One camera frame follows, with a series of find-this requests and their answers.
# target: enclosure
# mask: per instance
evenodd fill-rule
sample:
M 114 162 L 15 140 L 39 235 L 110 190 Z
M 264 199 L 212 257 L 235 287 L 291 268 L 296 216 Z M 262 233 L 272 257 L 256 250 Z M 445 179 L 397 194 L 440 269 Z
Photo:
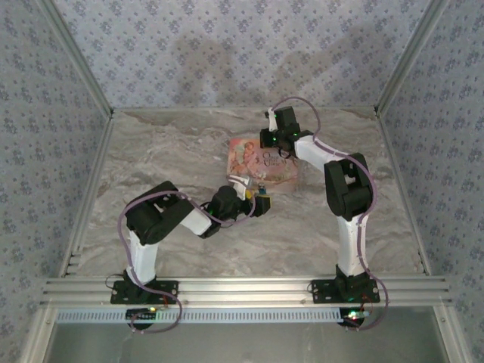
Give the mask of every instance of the enclosure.
M 370 361 L 484 361 L 480 2 L 8 0 L 0 11 L 0 360 L 349 361 L 347 340 Z M 133 335 L 130 306 L 110 304 L 127 267 L 119 214 L 166 180 L 209 201 L 227 184 L 230 140 L 258 138 L 287 96 L 316 106 L 324 143 L 368 162 L 378 201 L 366 258 L 389 291 L 385 319 L 345 333 L 335 322 L 349 305 L 312 299 L 312 280 L 334 276 L 340 236 L 324 176 L 297 160 L 296 190 L 270 193 L 266 215 L 163 239 L 157 277 L 177 280 L 186 310 L 171 350 L 146 355 L 157 336 Z M 284 106 L 315 131 L 307 104 Z M 371 303 L 369 322 L 384 305 Z

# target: colorful book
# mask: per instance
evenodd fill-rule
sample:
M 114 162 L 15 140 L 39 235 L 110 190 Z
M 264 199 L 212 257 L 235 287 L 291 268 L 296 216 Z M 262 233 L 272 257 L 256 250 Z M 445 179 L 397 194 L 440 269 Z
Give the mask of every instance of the colorful book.
M 261 149 L 255 138 L 232 138 L 227 165 L 227 175 L 230 174 L 250 176 L 254 189 L 264 187 L 268 193 L 290 193 L 296 190 L 297 159 L 282 157 L 277 148 Z

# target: patterned wallpaper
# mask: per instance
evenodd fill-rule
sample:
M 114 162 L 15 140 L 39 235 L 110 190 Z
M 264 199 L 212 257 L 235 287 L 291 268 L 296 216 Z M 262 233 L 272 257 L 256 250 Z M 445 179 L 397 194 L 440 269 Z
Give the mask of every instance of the patterned wallpaper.
M 385 116 L 433 273 L 484 362 L 484 4 L 451 0 Z
M 376 104 L 428 0 L 54 0 L 112 107 Z
M 104 120 L 34 0 L 0 2 L 0 361 L 58 273 Z

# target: gray marble floor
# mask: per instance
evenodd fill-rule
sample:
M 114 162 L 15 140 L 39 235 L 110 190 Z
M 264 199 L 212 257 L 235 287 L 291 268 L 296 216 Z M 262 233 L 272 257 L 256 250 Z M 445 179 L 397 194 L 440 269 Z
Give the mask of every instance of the gray marble floor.
M 320 139 L 359 151 L 377 180 L 379 203 L 367 228 L 367 257 L 374 271 L 422 272 L 417 242 L 376 120 L 370 110 L 320 109 Z M 304 129 L 316 128 L 311 110 L 296 109 Z M 228 141 L 258 137 L 263 110 L 135 110 L 114 116 L 92 217 L 82 242 L 78 275 L 106 276 L 126 267 L 116 220 L 132 198 L 165 180 L 202 203 L 226 183 Z M 261 218 L 202 240 L 177 227 L 161 244 L 159 276 L 318 275 L 334 273 L 338 228 L 324 193 L 323 175 L 299 164 L 293 194 L 276 194 Z

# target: purple cable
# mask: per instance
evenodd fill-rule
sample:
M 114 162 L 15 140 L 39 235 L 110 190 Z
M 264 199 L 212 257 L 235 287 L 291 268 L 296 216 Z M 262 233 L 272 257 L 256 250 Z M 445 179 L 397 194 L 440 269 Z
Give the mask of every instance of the purple cable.
M 237 179 L 233 179 L 233 178 L 230 178 L 229 177 L 228 180 L 230 182 L 242 184 L 247 189 L 249 188 L 249 186 L 247 184 L 245 184 L 242 181 L 239 181 Z M 148 293 L 155 293 L 157 295 L 166 296 L 166 297 L 169 297 L 170 299 L 175 300 L 176 304 L 180 308 L 179 313 L 178 313 L 178 316 L 177 316 L 176 320 L 173 323 L 171 323 L 168 327 L 165 327 L 165 328 L 162 328 L 162 329 L 156 329 L 156 330 L 139 330 L 139 329 L 136 329 L 135 326 L 134 326 L 135 320 L 137 319 L 137 317 L 139 315 L 142 315 L 143 313 L 138 313 L 138 314 L 133 315 L 132 318 L 131 318 L 131 322 L 129 324 L 129 326 L 131 327 L 133 333 L 140 333 L 140 334 L 163 333 L 163 332 L 166 332 L 166 331 L 171 330 L 174 327 L 176 327 L 180 323 L 180 320 L 182 319 L 183 305 L 182 305 L 182 302 L 180 301 L 180 299 L 177 296 L 175 296 L 175 295 L 173 295 L 171 293 L 167 293 L 165 291 L 155 290 L 155 289 L 151 289 L 149 287 L 146 287 L 139 280 L 139 278 L 136 275 L 136 272 L 135 272 L 135 270 L 133 268 L 133 259 L 132 259 L 131 251 L 129 250 L 128 242 L 126 241 L 126 239 L 123 236 L 123 217 L 125 216 L 125 214 L 131 208 L 133 208 L 133 207 L 137 206 L 138 204 L 141 204 L 141 203 L 143 203 L 143 202 L 145 202 L 147 200 L 152 200 L 154 198 L 162 197 L 162 196 L 165 196 L 165 195 L 171 195 L 171 194 L 178 195 L 178 196 L 180 196 L 180 197 L 182 197 L 184 199 L 187 199 L 195 208 L 197 208 L 199 211 L 201 211 L 207 217 L 209 217 L 213 221 L 218 222 L 221 225 L 225 225 L 225 226 L 236 225 L 236 224 L 239 224 L 241 222 L 244 222 L 245 220 L 247 220 L 248 218 L 250 218 L 252 216 L 252 214 L 254 213 L 254 210 L 256 210 L 256 198 L 255 198 L 254 195 L 252 195 L 252 197 L 250 198 L 251 199 L 251 202 L 252 202 L 252 208 L 250 209 L 249 214 L 247 214 L 247 216 L 243 217 L 241 220 L 233 221 L 233 222 L 226 222 L 226 221 L 222 221 L 221 219 L 218 219 L 218 218 L 212 216 L 211 214 L 209 214 L 201 206 L 199 206 L 193 200 L 191 200 L 188 197 L 187 194 L 182 193 L 180 191 L 160 191 L 158 193 L 149 194 L 147 196 L 144 196 L 144 197 L 142 197 L 140 199 L 135 200 L 134 202 L 132 202 L 128 206 L 126 206 L 126 208 L 123 209 L 123 211 L 121 212 L 121 214 L 119 214 L 118 223 L 117 223 L 117 230 L 118 230 L 119 240 L 121 240 L 121 242 L 123 243 L 123 247 L 124 247 L 125 252 L 126 252 L 126 258 L 128 259 L 128 269 L 131 271 L 131 276 L 133 277 L 133 280 L 135 281 L 135 283 L 141 289 L 147 291 Z
M 377 185 L 375 183 L 373 176 L 368 171 L 368 169 L 363 164 L 361 164 L 359 161 L 357 161 L 357 159 L 351 157 L 350 155 L 346 155 L 346 154 L 340 153 L 338 151 L 331 150 L 330 148 L 325 147 L 323 144 L 319 143 L 319 140 L 316 137 L 318 136 L 318 133 L 321 131 L 321 119 L 319 118 L 318 111 L 312 105 L 311 102 L 309 102 L 308 100 L 306 100 L 305 98 L 302 98 L 302 97 L 291 96 L 291 97 L 287 97 L 287 98 L 280 100 L 278 103 L 276 103 L 271 108 L 271 110 L 274 111 L 277 106 L 279 106 L 280 104 L 282 104 L 283 102 L 288 101 L 288 100 L 300 100 L 302 102 L 305 102 L 306 104 L 308 104 L 311 107 L 311 109 L 314 112 L 316 119 L 318 121 L 318 128 L 316 129 L 314 135 L 312 136 L 312 140 L 314 141 L 314 143 L 317 147 L 319 147 L 320 149 L 322 149 L 323 151 L 325 151 L 327 153 L 334 154 L 337 157 L 342 157 L 343 159 L 347 159 L 347 160 L 351 161 L 368 177 L 368 180 L 370 181 L 371 191 L 373 193 L 373 200 L 371 201 L 371 204 L 370 204 L 370 207 L 368 208 L 368 210 L 365 213 L 363 213 L 360 216 L 360 218 L 358 219 L 358 233 L 357 233 L 357 238 L 356 238 L 356 249 L 358 251 L 358 259 L 360 261 L 360 265 L 362 266 L 363 270 L 365 270 L 365 272 L 371 278 L 373 278 L 377 283 L 379 283 L 381 285 L 381 287 L 383 288 L 383 292 L 385 293 L 385 306 L 383 308 L 382 315 L 377 320 L 373 321 L 371 324 L 367 325 L 366 327 L 360 327 L 359 328 L 359 330 L 371 329 L 372 327 L 376 327 L 379 323 L 381 323 L 383 318 L 385 318 L 385 315 L 388 311 L 388 305 L 389 305 L 388 290 L 386 289 L 385 284 L 383 283 L 383 281 L 381 281 L 381 279 L 379 279 L 377 276 L 375 276 L 373 274 L 373 272 L 371 272 L 370 269 L 366 266 L 365 261 L 363 260 L 363 253 L 361 251 L 361 222 L 363 221 L 363 218 L 366 217 L 368 214 L 370 214 L 371 211 L 374 209 L 374 207 L 377 205 L 377 199 L 378 199 Z

